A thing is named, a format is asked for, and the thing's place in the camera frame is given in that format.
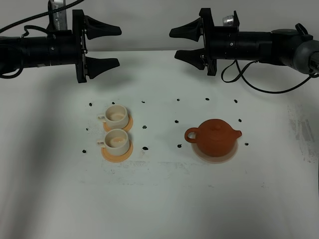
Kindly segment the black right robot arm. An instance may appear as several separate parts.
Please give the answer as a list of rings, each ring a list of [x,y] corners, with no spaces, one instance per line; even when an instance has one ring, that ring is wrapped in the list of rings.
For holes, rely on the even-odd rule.
[[[211,10],[202,8],[199,18],[189,24],[173,28],[172,38],[198,41],[204,47],[197,50],[179,50],[175,58],[199,70],[207,69],[209,76],[217,72],[217,60],[246,60],[288,66],[303,74],[319,71],[319,42],[308,34],[300,23],[295,29],[277,29],[271,32],[240,31],[237,13],[223,18],[222,26],[215,26]]]

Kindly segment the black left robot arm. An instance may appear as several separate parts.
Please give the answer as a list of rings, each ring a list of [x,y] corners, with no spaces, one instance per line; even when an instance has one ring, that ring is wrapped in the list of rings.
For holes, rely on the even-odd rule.
[[[42,66],[75,65],[77,81],[119,67],[116,58],[97,59],[87,57],[86,40],[103,36],[118,36],[120,27],[97,21],[80,9],[72,11],[71,30],[48,30],[27,25],[21,37],[0,39],[0,76],[3,79],[17,77],[23,69]]]

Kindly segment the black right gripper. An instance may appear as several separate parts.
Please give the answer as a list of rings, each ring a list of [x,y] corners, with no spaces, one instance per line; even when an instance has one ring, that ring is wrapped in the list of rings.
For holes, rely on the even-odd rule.
[[[204,70],[207,64],[208,76],[216,75],[218,59],[250,61],[271,59],[271,34],[240,31],[236,11],[231,15],[231,26],[215,26],[209,8],[202,8],[199,16],[200,18],[191,23],[173,28],[169,36],[198,41],[203,34],[204,48],[178,50],[175,59],[186,62],[198,70]]]

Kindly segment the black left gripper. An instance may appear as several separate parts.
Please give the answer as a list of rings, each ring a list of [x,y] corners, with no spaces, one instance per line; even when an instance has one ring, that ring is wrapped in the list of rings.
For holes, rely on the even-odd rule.
[[[56,29],[54,14],[49,15],[47,42],[50,65],[74,64],[78,83],[86,83],[86,76],[94,79],[108,70],[119,67],[117,58],[85,57],[82,43],[85,28],[87,38],[92,40],[103,36],[121,35],[120,27],[97,21],[84,15],[82,10],[73,10],[72,19],[72,30]]]

